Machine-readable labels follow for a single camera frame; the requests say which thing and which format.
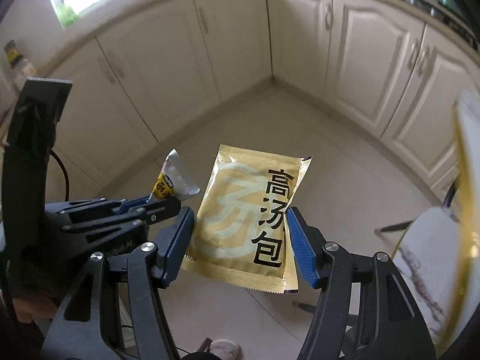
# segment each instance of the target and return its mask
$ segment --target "tiled floor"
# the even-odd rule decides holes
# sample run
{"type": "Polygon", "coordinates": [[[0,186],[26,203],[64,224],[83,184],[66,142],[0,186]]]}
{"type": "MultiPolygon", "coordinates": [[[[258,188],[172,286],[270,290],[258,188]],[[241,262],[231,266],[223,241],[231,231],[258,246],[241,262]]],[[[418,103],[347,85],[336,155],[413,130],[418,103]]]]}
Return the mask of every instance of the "tiled floor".
{"type": "MultiPolygon", "coordinates": [[[[312,155],[294,205],[327,240],[350,252],[391,252],[400,233],[380,238],[374,228],[415,218],[431,206],[364,139],[279,87],[233,104],[175,145],[203,190],[222,143],[296,157],[312,155]]],[[[163,160],[152,158],[109,197],[147,194],[163,160]]],[[[187,204],[196,211],[201,200],[198,196],[187,204]]],[[[315,304],[318,298],[318,291],[300,275],[299,280],[298,294],[277,295],[182,271],[160,296],[175,342],[185,350],[194,351],[205,337],[224,337],[241,345],[244,359],[291,360],[296,359],[311,321],[311,315],[294,308],[292,301],[315,304]]],[[[351,312],[358,310],[358,301],[355,287],[351,312]]]]}

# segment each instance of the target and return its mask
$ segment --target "yellow label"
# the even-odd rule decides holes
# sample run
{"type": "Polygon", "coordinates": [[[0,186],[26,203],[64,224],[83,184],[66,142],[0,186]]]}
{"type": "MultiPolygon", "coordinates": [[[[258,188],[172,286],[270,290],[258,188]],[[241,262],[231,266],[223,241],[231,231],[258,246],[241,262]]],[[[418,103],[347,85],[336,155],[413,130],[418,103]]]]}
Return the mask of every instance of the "yellow label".
{"type": "Polygon", "coordinates": [[[12,63],[13,61],[15,61],[15,59],[17,59],[17,57],[20,55],[18,50],[15,49],[15,48],[9,48],[7,50],[5,50],[6,54],[7,54],[7,61],[8,63],[12,63]]]}
{"type": "Polygon", "coordinates": [[[157,197],[158,200],[173,196],[173,183],[170,177],[160,173],[153,187],[152,193],[155,195],[155,197],[157,197]]]}

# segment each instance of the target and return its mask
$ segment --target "kitchen cabinet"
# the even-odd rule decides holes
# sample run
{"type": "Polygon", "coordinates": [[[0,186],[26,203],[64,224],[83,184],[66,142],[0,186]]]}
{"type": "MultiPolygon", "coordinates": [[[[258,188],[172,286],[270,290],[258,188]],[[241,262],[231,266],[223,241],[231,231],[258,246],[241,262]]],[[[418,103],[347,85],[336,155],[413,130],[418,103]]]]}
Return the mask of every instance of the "kitchen cabinet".
{"type": "Polygon", "coordinates": [[[271,77],[266,0],[194,0],[220,100],[271,77]]]}
{"type": "MultiPolygon", "coordinates": [[[[70,182],[69,201],[92,199],[102,187],[72,164],[57,147],[53,150],[63,162],[67,169],[70,182]]],[[[50,156],[49,165],[46,170],[45,202],[55,203],[65,200],[65,177],[57,161],[50,156]]]]}
{"type": "Polygon", "coordinates": [[[56,146],[105,187],[158,142],[129,100],[96,40],[52,74],[73,81],[57,124],[56,146]]]}
{"type": "Polygon", "coordinates": [[[447,173],[445,173],[431,188],[432,192],[438,197],[442,202],[447,195],[447,192],[450,186],[453,184],[457,176],[459,175],[459,170],[457,166],[451,167],[447,173]]]}
{"type": "Polygon", "coordinates": [[[267,0],[273,76],[316,98],[326,77],[332,0],[267,0]]]}
{"type": "Polygon", "coordinates": [[[414,73],[381,141],[429,187],[456,160],[452,106],[461,91],[479,92],[480,69],[429,27],[414,73]]]}
{"type": "Polygon", "coordinates": [[[375,0],[333,0],[323,101],[380,138],[409,81],[423,28],[375,0]]]}
{"type": "Polygon", "coordinates": [[[219,104],[193,0],[168,0],[97,37],[159,142],[219,104]]]}

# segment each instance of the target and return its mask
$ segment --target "soup packet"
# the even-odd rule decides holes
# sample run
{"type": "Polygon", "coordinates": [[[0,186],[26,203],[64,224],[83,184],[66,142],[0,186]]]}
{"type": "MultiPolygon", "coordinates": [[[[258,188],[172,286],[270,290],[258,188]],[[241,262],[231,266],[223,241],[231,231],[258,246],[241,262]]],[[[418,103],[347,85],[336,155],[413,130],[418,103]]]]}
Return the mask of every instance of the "soup packet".
{"type": "Polygon", "coordinates": [[[221,145],[182,268],[254,290],[297,292],[284,213],[310,161],[221,145]]]}

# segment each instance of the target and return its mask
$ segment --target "metal screw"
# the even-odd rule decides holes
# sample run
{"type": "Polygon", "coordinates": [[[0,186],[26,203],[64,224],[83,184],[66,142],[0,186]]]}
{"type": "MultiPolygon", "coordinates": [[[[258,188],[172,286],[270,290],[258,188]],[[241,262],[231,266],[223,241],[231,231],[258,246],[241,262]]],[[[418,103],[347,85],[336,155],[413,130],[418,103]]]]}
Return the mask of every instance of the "metal screw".
{"type": "Polygon", "coordinates": [[[386,262],[386,261],[388,261],[388,255],[381,251],[380,253],[377,253],[377,260],[380,260],[382,262],[386,262]]]}
{"type": "Polygon", "coordinates": [[[338,245],[334,242],[327,242],[325,244],[325,249],[327,249],[328,251],[337,251],[338,245]]]}
{"type": "Polygon", "coordinates": [[[100,261],[103,258],[103,253],[100,251],[96,251],[90,256],[92,261],[100,261]]]}
{"type": "Polygon", "coordinates": [[[155,248],[155,244],[153,242],[146,242],[141,246],[143,251],[152,251],[155,248]]]}

